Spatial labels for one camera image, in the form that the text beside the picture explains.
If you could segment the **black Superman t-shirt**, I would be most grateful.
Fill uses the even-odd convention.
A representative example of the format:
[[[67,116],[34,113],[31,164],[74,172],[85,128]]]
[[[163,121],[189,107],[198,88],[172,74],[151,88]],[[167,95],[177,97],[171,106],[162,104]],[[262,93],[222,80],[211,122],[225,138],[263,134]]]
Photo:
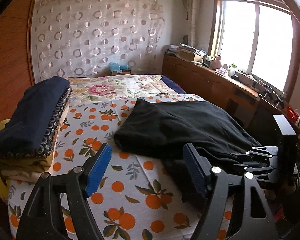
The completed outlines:
[[[132,112],[114,134],[125,152],[160,159],[181,192],[183,202],[201,207],[183,158],[191,143],[211,165],[231,172],[242,154],[260,143],[222,108],[207,102],[159,102],[137,100]]]

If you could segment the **orange fruit print sheet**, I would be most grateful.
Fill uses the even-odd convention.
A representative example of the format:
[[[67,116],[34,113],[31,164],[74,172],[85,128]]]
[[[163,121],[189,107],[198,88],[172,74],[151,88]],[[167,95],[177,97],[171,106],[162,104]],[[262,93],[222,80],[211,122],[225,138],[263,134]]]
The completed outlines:
[[[50,173],[70,172],[102,144],[111,146],[110,163],[88,200],[105,239],[190,239],[200,212],[184,203],[158,159],[116,147],[113,136],[135,106],[135,99],[71,106],[59,132]]]

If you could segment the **folded patterned garment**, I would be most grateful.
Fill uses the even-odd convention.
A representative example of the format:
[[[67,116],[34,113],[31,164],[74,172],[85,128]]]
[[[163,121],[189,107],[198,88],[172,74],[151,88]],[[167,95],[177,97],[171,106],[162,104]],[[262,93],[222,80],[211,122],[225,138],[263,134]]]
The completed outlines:
[[[56,142],[58,126],[61,116],[64,113],[71,95],[71,87],[68,86],[55,106],[50,121],[47,124],[47,129],[42,138],[42,142],[36,150],[35,157],[47,158],[52,152]]]

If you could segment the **wooden sideboard cabinet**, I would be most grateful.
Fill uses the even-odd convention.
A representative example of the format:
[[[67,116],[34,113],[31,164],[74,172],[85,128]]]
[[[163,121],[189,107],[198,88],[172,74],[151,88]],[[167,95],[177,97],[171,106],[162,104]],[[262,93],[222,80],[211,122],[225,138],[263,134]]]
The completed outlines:
[[[257,128],[273,114],[287,115],[258,93],[229,77],[222,77],[213,70],[186,62],[175,56],[164,55],[162,74],[185,90],[221,107],[244,128]]]

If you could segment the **folded beige garments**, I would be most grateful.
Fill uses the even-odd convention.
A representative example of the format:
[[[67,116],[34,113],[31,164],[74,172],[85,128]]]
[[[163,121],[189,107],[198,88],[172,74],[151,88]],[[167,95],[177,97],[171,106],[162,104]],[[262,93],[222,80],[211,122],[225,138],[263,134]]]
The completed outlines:
[[[69,105],[66,106],[64,113],[61,116],[61,120],[58,126],[58,132],[66,119],[69,111]],[[30,183],[35,183],[42,173],[53,171],[53,162],[55,158],[56,142],[53,148],[53,152],[47,158],[35,157],[25,159],[8,159],[8,169],[3,170],[4,175],[8,175],[8,179],[21,180]]]

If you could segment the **folded navy garment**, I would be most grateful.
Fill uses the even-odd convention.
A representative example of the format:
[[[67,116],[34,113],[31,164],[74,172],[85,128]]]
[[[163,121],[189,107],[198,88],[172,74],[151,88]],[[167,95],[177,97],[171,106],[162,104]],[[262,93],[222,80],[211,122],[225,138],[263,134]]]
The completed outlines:
[[[0,158],[35,157],[58,100],[70,85],[54,76],[28,88],[10,121],[0,130]]]

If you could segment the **navy blue blanket on bed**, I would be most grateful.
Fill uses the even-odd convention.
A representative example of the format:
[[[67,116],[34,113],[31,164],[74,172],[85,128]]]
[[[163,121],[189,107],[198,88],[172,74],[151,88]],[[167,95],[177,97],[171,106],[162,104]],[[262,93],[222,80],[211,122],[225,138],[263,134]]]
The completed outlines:
[[[168,77],[162,75],[162,81],[164,84],[166,84],[168,87],[170,87],[172,90],[174,90],[178,94],[185,94],[185,90],[183,90],[177,83],[169,79]]]

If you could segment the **yellow plush toy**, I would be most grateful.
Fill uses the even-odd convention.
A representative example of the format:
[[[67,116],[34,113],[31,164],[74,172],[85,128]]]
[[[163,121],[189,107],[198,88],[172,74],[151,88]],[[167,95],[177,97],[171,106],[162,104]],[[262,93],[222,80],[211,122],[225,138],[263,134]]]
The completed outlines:
[[[7,159],[0,158],[0,198],[4,203],[8,203],[10,180],[8,175],[3,174],[3,170],[8,169]]]

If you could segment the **pink figurine on sideboard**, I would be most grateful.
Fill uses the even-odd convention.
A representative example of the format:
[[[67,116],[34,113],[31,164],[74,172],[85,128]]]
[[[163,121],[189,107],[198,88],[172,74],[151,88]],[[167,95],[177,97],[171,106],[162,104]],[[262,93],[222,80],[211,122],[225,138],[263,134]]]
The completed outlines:
[[[221,63],[221,55],[215,56],[213,59],[210,61],[210,68],[213,70],[219,69],[222,67]]]

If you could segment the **blue tissue box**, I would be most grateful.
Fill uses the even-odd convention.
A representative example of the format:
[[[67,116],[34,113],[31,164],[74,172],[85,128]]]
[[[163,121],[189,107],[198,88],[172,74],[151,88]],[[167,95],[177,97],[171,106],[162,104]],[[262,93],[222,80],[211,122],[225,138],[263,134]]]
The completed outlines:
[[[131,68],[129,65],[120,65],[115,62],[109,64],[109,70],[111,75],[125,75],[131,74]]]

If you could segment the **pile of papers and boxes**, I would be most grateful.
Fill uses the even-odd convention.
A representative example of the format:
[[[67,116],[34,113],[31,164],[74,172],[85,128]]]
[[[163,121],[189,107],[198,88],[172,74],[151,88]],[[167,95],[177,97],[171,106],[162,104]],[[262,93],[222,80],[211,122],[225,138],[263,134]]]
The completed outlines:
[[[192,46],[179,43],[178,45],[168,45],[165,54],[178,57],[187,62],[200,62],[205,57],[204,50],[198,50]]]

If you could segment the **wooden slatted wardrobe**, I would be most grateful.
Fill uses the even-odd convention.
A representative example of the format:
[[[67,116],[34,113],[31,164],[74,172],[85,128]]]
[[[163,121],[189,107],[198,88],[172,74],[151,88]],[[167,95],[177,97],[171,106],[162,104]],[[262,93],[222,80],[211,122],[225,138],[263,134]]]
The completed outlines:
[[[0,122],[34,85],[31,25],[36,0],[0,0]]]

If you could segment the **sheer curtain with circles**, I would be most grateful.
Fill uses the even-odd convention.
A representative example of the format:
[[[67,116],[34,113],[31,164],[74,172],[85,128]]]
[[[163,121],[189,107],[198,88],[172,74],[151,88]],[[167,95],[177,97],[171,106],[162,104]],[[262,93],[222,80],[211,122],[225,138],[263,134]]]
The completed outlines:
[[[134,74],[157,73],[164,25],[158,0],[37,1],[31,29],[35,80],[109,75],[112,63]]]

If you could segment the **rolled patterned window curtain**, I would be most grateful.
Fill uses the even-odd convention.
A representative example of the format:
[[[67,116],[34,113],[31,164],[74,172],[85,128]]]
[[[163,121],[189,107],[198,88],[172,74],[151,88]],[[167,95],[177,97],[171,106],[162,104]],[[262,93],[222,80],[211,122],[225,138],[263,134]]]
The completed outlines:
[[[194,47],[196,45],[196,24],[200,8],[200,0],[187,0],[187,28],[188,45]]]

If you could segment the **window with wooden frame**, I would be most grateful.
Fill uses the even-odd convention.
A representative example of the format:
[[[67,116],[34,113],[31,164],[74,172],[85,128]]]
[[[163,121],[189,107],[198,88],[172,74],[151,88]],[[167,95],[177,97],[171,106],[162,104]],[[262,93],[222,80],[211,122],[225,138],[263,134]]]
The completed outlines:
[[[215,0],[208,52],[289,102],[300,63],[300,24],[281,0]]]

